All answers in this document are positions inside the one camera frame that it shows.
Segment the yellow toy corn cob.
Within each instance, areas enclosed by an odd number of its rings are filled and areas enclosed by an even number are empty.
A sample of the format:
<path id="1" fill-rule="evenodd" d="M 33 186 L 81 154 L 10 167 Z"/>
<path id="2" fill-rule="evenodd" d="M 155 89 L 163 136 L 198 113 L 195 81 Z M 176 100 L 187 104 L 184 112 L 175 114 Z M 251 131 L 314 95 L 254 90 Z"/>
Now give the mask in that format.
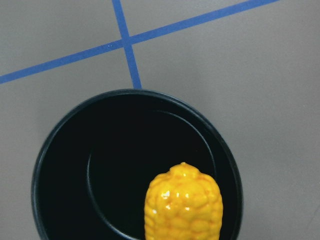
<path id="1" fill-rule="evenodd" d="M 223 199 L 216 181 L 182 162 L 157 175 L 144 201 L 147 240 L 218 240 Z"/>

